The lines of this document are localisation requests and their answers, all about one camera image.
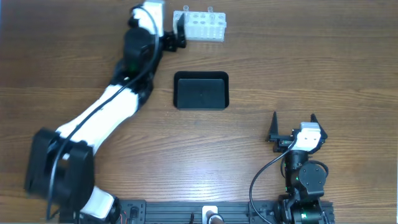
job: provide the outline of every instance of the wooden table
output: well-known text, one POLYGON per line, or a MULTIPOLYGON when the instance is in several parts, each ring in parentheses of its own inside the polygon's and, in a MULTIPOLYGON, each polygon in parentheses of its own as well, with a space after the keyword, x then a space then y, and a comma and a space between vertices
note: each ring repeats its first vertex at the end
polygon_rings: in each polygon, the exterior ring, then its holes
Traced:
MULTIPOLYGON (((23 190, 31 137, 76 117, 103 92, 121 58, 137 1, 3 0, 0 26, 0 222, 40 222, 45 201, 23 190)), ((227 15, 224 43, 164 53, 145 106, 96 156, 96 184, 119 198, 248 201, 254 174, 277 154, 265 142, 273 111, 282 134, 315 113, 329 138, 322 200, 338 223, 393 223, 397 203, 398 2, 167 1, 227 15), (178 111, 173 75, 229 74, 224 111, 178 111)), ((284 193, 279 163, 257 200, 284 193)))

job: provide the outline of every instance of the wood grain surface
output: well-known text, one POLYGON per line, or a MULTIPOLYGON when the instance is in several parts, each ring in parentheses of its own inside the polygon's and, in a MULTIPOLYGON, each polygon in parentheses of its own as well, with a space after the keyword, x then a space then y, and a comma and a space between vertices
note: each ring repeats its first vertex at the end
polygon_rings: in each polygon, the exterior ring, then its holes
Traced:
MULTIPOLYGON (((56 129, 102 94, 121 58, 127 0, 3 0, 0 20, 0 222, 42 222, 27 198, 31 137, 56 129)), ((225 42, 164 53, 155 90, 96 156, 96 184, 122 199, 248 201, 254 174, 277 154, 273 111, 288 134, 315 113, 329 135, 314 158, 329 166, 323 200, 337 223, 395 223, 398 1, 171 0, 172 12, 225 12, 225 42), (223 70, 224 111, 178 111, 174 73, 223 70)), ((284 193, 276 164, 256 200, 284 193)))

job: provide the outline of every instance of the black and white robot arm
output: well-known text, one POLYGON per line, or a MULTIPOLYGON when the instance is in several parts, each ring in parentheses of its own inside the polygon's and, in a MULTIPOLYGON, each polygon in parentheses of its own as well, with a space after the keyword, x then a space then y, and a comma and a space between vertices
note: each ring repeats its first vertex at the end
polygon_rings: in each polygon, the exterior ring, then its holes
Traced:
POLYGON ((60 206, 61 222, 114 223, 118 198, 95 186, 94 156, 102 142, 147 101, 162 51, 185 48, 184 17, 177 33, 165 32, 165 3, 147 0, 133 7, 124 36, 123 59, 102 96, 56 131, 42 128, 33 138, 24 188, 60 206))

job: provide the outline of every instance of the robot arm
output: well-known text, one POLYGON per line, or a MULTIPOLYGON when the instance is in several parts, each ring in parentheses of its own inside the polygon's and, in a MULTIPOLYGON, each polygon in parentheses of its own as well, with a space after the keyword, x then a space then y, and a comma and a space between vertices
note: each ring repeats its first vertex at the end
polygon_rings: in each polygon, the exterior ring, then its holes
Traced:
POLYGON ((102 142, 147 101, 162 51, 185 48, 184 17, 177 33, 163 30, 165 3, 148 0, 132 8, 124 36, 123 59, 103 95, 56 131, 41 129, 33 138, 25 189, 59 204, 60 222, 115 223, 117 197, 95 187, 94 156, 102 142))

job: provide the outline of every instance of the wooden tabletop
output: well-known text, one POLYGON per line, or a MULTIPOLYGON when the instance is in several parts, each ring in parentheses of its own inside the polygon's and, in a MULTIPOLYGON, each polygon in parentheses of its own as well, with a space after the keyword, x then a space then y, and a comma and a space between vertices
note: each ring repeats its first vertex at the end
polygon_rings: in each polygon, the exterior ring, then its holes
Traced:
MULTIPOLYGON (((45 201, 23 190, 31 138, 100 97, 122 56, 127 0, 3 0, 0 20, 0 222, 42 222, 45 201)), ((155 89, 99 149, 96 184, 122 199, 245 201, 254 174, 279 154, 272 113, 290 134, 315 113, 329 138, 314 159, 330 170, 322 200, 337 223, 394 223, 397 211, 398 2, 167 1, 225 12, 225 42, 166 52, 155 89), (229 74, 224 111, 179 111, 174 73, 229 74)), ((285 189, 279 163, 256 200, 285 189)))

